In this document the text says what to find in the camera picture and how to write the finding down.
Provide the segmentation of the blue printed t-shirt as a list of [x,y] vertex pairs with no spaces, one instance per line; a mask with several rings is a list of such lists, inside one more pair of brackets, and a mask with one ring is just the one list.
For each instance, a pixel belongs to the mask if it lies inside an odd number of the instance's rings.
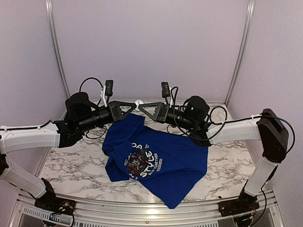
[[165,205],[176,208],[207,172],[208,148],[186,136],[174,136],[130,114],[107,131],[102,150],[112,182],[139,181]]

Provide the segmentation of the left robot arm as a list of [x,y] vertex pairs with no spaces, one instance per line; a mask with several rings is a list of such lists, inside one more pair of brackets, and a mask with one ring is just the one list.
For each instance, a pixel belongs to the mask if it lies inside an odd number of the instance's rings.
[[41,126],[0,128],[0,177],[33,195],[49,210],[56,210],[60,200],[51,185],[17,164],[6,155],[13,151],[50,147],[66,148],[83,139],[86,132],[106,124],[122,121],[136,108],[135,103],[112,101],[102,107],[89,100],[85,92],[77,92],[65,101],[66,116]]

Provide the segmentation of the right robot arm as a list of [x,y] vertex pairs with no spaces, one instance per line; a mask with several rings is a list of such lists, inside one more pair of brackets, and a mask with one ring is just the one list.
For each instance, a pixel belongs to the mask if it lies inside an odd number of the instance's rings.
[[262,158],[240,197],[235,200],[234,207],[239,212],[246,211],[253,204],[253,197],[257,196],[288,153],[289,133],[282,119],[271,109],[264,109],[262,113],[244,119],[214,123],[210,120],[209,105],[199,96],[187,99],[184,109],[176,107],[175,98],[165,103],[139,104],[138,108],[156,122],[177,127],[198,146],[209,147],[238,140],[262,142]]

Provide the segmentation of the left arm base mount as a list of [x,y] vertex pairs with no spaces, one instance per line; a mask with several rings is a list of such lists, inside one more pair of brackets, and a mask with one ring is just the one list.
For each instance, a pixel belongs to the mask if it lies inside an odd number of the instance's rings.
[[45,184],[46,193],[35,199],[35,207],[52,211],[54,214],[72,215],[75,208],[75,201],[57,197],[53,187],[48,180],[42,178]]

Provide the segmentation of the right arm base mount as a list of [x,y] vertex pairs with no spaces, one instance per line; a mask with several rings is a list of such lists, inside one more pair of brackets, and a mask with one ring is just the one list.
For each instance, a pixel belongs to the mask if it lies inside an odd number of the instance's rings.
[[222,217],[256,211],[259,208],[260,205],[257,196],[247,194],[244,191],[244,188],[240,192],[238,198],[218,203],[218,210]]

